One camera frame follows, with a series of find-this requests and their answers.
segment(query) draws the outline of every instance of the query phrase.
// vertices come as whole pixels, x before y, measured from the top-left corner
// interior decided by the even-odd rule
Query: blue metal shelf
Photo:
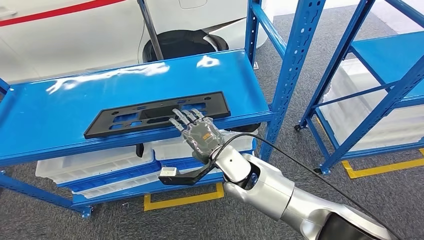
[[[424,15],[403,1],[386,1],[416,23],[420,25],[424,24]],[[424,81],[422,81],[424,78],[424,31],[354,41],[374,2],[375,0],[359,1],[347,25],[346,31],[341,37],[330,63],[313,94],[312,100],[299,121],[300,124],[295,126],[297,130],[309,126],[325,158],[325,161],[319,166],[323,174],[328,174],[330,168],[342,159],[359,158],[424,147],[423,138],[421,141],[414,143],[349,151],[382,118],[390,114],[393,109],[424,104]],[[381,85],[327,102],[320,102],[340,63],[349,52],[358,57]],[[336,141],[333,129],[323,117],[320,107],[383,89],[387,91],[387,95],[359,126],[353,130],[345,141],[339,144]],[[325,133],[334,147],[334,152],[331,154],[329,154],[312,122],[314,115],[320,120]]]
[[[261,0],[249,0],[244,49],[13,85],[0,79],[0,134],[6,139],[0,145],[0,166],[178,137],[180,133],[174,127],[93,139],[85,139],[83,133],[103,109],[212,92],[223,92],[231,112],[229,117],[214,120],[219,129],[266,122],[265,138],[274,143],[324,4],[325,0],[298,1],[287,44],[263,12]],[[283,58],[270,103],[253,71],[259,24]],[[267,161],[271,153],[270,146],[261,146],[262,160]],[[222,173],[209,174],[198,185],[222,180]],[[0,187],[87,217],[91,204],[186,186],[157,181],[91,199],[74,195],[73,202],[2,174]]]
[[[93,139],[83,132],[102,109],[217,91],[231,111],[215,121],[220,129],[273,116],[242,49],[11,85],[0,104],[0,166],[177,137],[174,127]]]
[[[424,55],[424,31],[352,42],[350,50],[382,84],[400,80]],[[424,98],[424,82],[404,99]]]

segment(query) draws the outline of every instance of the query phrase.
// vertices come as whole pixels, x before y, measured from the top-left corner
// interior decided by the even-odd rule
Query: metal pole
[[[149,8],[145,0],[137,0],[138,5],[141,9],[141,14],[144,18],[144,24],[146,25],[148,35],[150,36],[151,45],[153,46],[154,53],[156,54],[157,60],[163,60],[164,56],[162,55],[161,46],[159,46],[158,36],[156,34],[155,26],[152,22],[152,17],[150,16]]]

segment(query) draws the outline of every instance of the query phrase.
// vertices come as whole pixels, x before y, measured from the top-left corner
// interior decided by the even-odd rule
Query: white storage bin
[[[191,172],[194,170],[197,170],[201,167],[196,167],[196,168],[191,168],[191,169],[185,169],[182,170],[180,173],[184,174],[187,172]],[[216,174],[216,173],[221,173],[222,171],[220,169],[213,169],[211,170],[208,174]],[[138,187],[141,185],[145,185],[145,184],[149,184],[149,183],[153,183],[156,181],[159,181],[159,174],[161,172],[157,171],[151,174],[146,174],[143,176],[138,176],[138,177],[133,177],[130,179],[126,179],[126,180],[122,180],[122,181],[117,181],[117,182],[113,182],[110,184],[106,184],[106,185],[102,185],[102,186],[98,186],[98,187],[93,187],[84,191],[79,191],[79,192],[74,192],[72,191],[73,194],[81,194],[83,195],[86,199],[91,199],[91,198],[95,198],[101,195],[106,195],[106,194],[111,194],[114,192],[118,192],[121,190],[125,190],[125,189],[130,189],[130,188],[134,188],[134,187]]]
[[[236,131],[225,131],[221,130],[224,135],[225,141],[228,141],[230,138],[235,135],[240,134]],[[258,134],[258,130],[252,132],[252,134]],[[234,139],[230,145],[233,146],[237,151],[248,151],[253,149],[253,137],[251,136],[241,136]],[[184,140],[182,136],[152,141],[151,147],[154,150],[154,157],[156,160],[170,160],[170,159],[181,159],[181,158],[190,158],[192,156],[192,148]]]
[[[358,59],[344,60],[323,101],[328,102],[380,86]],[[319,107],[341,145],[387,95],[385,90]],[[424,105],[396,108],[383,117],[350,151],[416,143],[424,137]]]
[[[145,143],[142,157],[136,155],[136,146],[124,146],[40,160],[35,175],[61,184],[148,164],[153,160],[152,145]]]

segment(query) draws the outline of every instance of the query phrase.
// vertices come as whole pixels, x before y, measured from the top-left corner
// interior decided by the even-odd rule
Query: blue shelf surface
[[[350,51],[368,68],[380,84],[400,80],[424,55],[424,31],[354,41]],[[424,81],[402,101],[424,100]]]
[[[223,182],[223,173],[211,173],[204,176],[200,181],[198,181],[194,186],[201,186],[212,183]],[[110,201],[117,201],[120,199],[133,198],[144,194],[153,194],[160,193],[171,190],[178,190],[184,188],[190,188],[192,186],[185,185],[163,185],[161,181],[151,182],[145,185],[136,186],[128,188],[121,191],[112,192],[109,194],[101,195],[93,198],[85,198],[83,195],[74,194],[73,195],[73,206],[87,206],[92,204],[105,203]]]
[[[11,85],[0,102],[0,166],[180,135],[174,127],[85,139],[102,109],[222,91],[220,129],[273,117],[243,49]]]

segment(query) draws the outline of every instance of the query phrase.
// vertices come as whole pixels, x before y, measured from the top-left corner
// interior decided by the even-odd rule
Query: yellow floor tape
[[[151,195],[144,195],[144,211],[175,207],[186,204],[199,203],[224,197],[224,189],[222,182],[216,184],[216,191],[211,193],[200,194],[196,196],[187,196],[176,199],[151,202]]]
[[[318,118],[316,120],[318,121],[321,128],[324,130],[324,127],[321,124],[320,120]],[[421,148],[419,151],[424,156],[424,148]],[[371,167],[371,168],[362,169],[362,170],[353,170],[352,166],[349,164],[347,160],[341,161],[341,164],[343,165],[344,169],[346,169],[346,172],[351,179],[357,179],[357,178],[371,176],[371,175],[384,174],[384,173],[393,172],[397,170],[424,166],[424,158],[398,162],[398,163],[393,163],[393,164],[384,165],[384,166]]]

